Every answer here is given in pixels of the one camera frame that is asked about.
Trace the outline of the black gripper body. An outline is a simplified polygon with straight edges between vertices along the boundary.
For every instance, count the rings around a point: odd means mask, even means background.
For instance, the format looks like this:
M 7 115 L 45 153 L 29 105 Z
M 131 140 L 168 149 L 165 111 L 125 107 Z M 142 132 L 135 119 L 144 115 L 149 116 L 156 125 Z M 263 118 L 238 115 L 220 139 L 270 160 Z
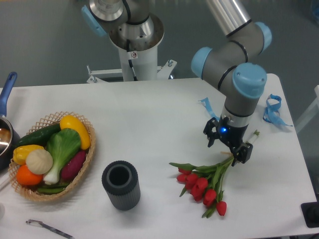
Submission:
M 231 152 L 239 152 L 249 147 L 243 136 L 249 124 L 249 117 L 239 117 L 231 113 L 222 113 L 217 126 L 219 139 L 227 145 Z

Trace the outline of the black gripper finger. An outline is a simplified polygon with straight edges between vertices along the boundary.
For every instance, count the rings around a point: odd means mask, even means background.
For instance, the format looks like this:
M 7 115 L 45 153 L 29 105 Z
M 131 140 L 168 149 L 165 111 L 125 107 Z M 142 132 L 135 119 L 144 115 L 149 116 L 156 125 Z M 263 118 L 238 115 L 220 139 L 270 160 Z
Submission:
M 238 162 L 246 163 L 250 159 L 253 145 L 249 142 L 243 142 L 239 147 L 230 146 L 230 151 L 234 157 L 232 166 L 235 166 Z
M 220 135 L 218 133 L 218 125 L 218 120 L 216 118 L 211 118 L 204 127 L 203 133 L 208 139 L 208 147 L 211 147 L 214 144 L 215 140 L 220 138 Z

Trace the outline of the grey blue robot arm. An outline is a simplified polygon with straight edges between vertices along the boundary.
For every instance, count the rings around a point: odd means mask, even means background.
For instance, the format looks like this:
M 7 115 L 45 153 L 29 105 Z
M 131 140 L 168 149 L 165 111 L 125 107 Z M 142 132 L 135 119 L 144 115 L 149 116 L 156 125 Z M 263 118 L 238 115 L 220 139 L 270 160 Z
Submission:
M 253 22 L 238 0 L 209 0 L 207 6 L 227 37 L 219 50 L 203 47 L 191 69 L 225 96 L 219 119 L 212 117 L 204 128 L 208 144 L 220 140 L 234 156 L 234 163 L 245 163 L 252 144 L 243 136 L 267 81 L 266 71 L 252 64 L 271 43 L 268 26 Z M 125 81 L 157 80 L 157 47 L 164 35 L 161 20 L 152 14 L 147 0 L 91 0 L 81 9 L 90 29 L 98 36 L 108 35 L 119 51 Z

